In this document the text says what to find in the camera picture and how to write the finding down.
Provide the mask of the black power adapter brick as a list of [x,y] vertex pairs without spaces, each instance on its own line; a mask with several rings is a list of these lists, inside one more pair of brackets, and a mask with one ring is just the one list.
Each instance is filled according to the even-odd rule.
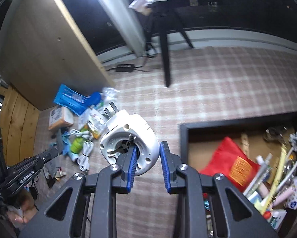
[[131,73],[135,70],[135,65],[132,63],[129,64],[118,64],[115,68],[116,72],[126,72]]

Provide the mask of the black tripod stand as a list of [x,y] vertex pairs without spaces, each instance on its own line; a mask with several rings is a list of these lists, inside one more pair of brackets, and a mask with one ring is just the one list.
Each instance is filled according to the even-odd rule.
[[163,61],[163,71],[164,71],[164,82],[167,88],[171,85],[171,72],[170,72],[170,56],[169,56],[169,45],[168,45],[168,28],[167,20],[171,19],[175,25],[175,29],[181,34],[189,48],[194,48],[190,38],[184,30],[184,24],[176,12],[177,8],[188,7],[188,0],[168,0],[154,2],[148,6],[152,10],[151,24],[146,29],[146,43],[148,44],[152,39],[152,31],[157,30],[161,56]]

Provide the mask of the red snack bag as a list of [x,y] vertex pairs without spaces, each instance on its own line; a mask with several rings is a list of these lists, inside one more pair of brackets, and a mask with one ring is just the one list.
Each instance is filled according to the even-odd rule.
[[241,192],[244,192],[256,176],[260,165],[250,160],[229,137],[225,137],[217,147],[210,162],[199,171],[213,176],[222,173]]

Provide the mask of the orange white carton box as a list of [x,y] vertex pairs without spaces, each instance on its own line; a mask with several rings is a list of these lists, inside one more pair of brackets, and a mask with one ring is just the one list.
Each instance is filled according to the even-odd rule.
[[55,107],[49,114],[49,126],[48,130],[56,130],[62,127],[70,127],[74,124],[74,115],[66,107]]

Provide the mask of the white round plug adapter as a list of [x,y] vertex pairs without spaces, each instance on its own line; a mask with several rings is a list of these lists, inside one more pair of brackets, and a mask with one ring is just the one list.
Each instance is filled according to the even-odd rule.
[[152,128],[138,114],[129,114],[126,110],[118,110],[113,102],[104,109],[108,116],[107,132],[102,136],[99,147],[106,161],[112,165],[117,163],[121,154],[128,152],[131,145],[137,147],[135,175],[147,173],[159,158],[160,144]]

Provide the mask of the black storage box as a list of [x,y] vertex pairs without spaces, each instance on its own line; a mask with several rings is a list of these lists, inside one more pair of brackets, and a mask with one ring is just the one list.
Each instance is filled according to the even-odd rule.
[[245,191],[279,158],[283,141],[297,131],[297,111],[180,126],[180,155],[161,146],[164,183],[179,196],[175,237],[297,237],[297,209],[273,228]]

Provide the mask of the wooden board panel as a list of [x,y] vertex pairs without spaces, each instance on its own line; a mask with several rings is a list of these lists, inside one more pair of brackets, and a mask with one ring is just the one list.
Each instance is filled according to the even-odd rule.
[[0,31],[0,74],[39,110],[61,84],[82,95],[112,86],[62,0],[13,0]]

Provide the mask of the white flower-head brush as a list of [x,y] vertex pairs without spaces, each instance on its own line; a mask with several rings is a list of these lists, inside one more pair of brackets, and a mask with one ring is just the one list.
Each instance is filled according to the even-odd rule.
[[[287,152],[287,156],[286,156],[286,161],[284,166],[287,164],[288,159],[290,158],[290,155],[293,152],[297,152],[297,131],[295,133],[292,133],[289,137],[289,143],[291,145],[291,148],[289,150],[289,152]],[[287,180],[293,175],[294,171],[297,168],[297,159],[295,161],[294,166],[291,168],[291,170],[286,174],[286,176],[280,180],[280,183],[277,187],[277,193],[281,190],[281,188],[286,184]]]

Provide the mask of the blue plastic package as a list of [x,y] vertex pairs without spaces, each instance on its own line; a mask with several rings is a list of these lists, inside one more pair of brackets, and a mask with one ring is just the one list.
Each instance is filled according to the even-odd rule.
[[58,92],[56,93],[54,103],[68,108],[76,115],[81,115],[90,106],[96,106],[101,99],[102,97],[100,92],[94,92],[89,96],[83,96],[70,89],[68,86],[61,84]]

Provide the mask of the green bottle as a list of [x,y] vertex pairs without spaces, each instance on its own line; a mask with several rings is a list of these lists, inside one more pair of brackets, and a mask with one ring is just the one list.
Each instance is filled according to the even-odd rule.
[[71,144],[70,150],[74,154],[79,154],[84,145],[84,139],[82,137],[77,137]]

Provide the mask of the coffee mate sachet pack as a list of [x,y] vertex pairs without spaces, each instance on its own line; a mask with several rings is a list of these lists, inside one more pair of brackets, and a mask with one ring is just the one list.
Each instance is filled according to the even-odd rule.
[[78,129],[88,128],[95,139],[106,129],[106,118],[94,108],[88,108],[78,117]]

